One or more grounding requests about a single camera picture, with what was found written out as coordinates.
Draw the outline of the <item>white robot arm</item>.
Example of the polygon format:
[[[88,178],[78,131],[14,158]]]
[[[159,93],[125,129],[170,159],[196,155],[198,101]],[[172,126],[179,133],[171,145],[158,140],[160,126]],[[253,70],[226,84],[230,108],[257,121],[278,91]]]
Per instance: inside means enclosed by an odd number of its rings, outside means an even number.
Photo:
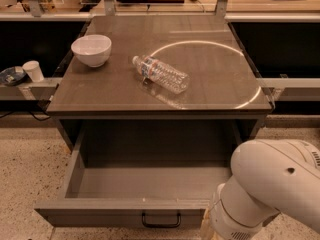
[[[231,178],[206,209],[201,240],[251,240],[284,213],[320,232],[320,151],[296,139],[256,139],[231,157]]]

